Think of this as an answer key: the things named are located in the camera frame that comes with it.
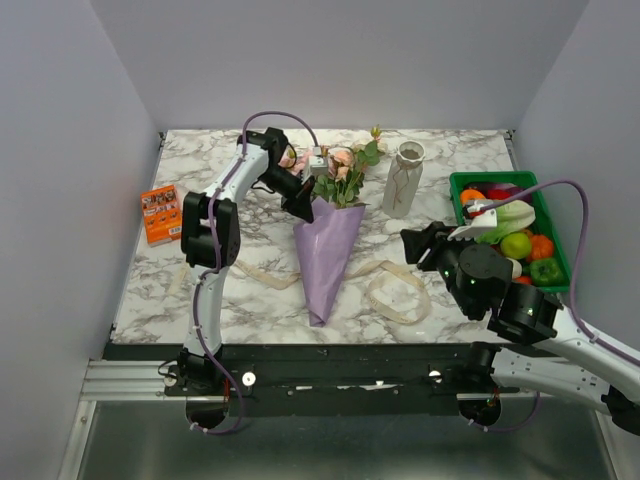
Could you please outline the purple wrapping paper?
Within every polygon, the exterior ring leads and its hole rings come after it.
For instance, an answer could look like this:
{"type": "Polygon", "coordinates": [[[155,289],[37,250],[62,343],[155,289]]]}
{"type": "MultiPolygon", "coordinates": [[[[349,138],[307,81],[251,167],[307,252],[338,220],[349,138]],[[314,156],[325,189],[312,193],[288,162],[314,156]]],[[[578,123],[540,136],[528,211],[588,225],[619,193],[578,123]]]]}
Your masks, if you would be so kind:
{"type": "Polygon", "coordinates": [[[330,318],[364,217],[364,204],[336,208],[323,198],[312,204],[314,221],[294,227],[305,305],[311,327],[330,318]]]}

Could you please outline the pink flower bouquet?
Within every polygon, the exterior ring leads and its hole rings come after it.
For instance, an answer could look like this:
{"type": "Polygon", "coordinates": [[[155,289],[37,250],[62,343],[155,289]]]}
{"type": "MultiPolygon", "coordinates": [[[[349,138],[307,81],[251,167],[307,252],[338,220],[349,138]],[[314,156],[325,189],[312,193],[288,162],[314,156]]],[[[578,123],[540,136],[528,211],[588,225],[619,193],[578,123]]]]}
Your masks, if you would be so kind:
{"type": "Polygon", "coordinates": [[[312,199],[322,198],[338,209],[361,205],[360,191],[368,170],[378,165],[387,148],[379,125],[371,128],[370,139],[350,147],[321,147],[321,157],[328,160],[328,172],[314,174],[312,199]]]}

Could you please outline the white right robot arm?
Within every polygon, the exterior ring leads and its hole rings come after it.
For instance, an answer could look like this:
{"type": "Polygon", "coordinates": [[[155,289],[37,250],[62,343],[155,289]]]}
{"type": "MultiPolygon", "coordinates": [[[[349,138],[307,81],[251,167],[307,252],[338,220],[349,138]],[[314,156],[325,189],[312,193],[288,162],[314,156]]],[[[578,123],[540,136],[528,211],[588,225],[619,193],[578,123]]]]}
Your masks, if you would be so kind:
{"type": "Polygon", "coordinates": [[[589,335],[567,306],[540,289],[512,278],[512,263],[486,244],[451,240],[449,227],[433,222],[404,229],[405,260],[437,272],[459,309],[512,344],[554,354],[533,358],[498,345],[475,342],[460,379],[469,390],[495,387],[534,390],[582,403],[610,416],[619,428],[639,432],[639,368],[634,350],[619,342],[607,350],[604,336],[589,335]]]}

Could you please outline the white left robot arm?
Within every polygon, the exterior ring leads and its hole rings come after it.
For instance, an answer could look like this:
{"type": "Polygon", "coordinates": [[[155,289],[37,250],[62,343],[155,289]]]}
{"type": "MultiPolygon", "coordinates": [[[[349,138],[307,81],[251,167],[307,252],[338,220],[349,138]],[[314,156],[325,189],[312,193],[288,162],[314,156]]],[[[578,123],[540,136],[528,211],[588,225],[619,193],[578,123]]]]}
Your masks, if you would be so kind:
{"type": "Polygon", "coordinates": [[[281,196],[284,211],[307,223],[314,220],[311,193],[315,180],[289,173],[279,162],[290,146],[285,133],[243,132],[232,162],[202,193],[183,201],[181,251],[195,277],[190,331],[177,360],[179,375],[201,395],[214,393],[229,377],[216,357],[222,346],[224,284],[241,248],[238,207],[257,183],[281,196]]]}

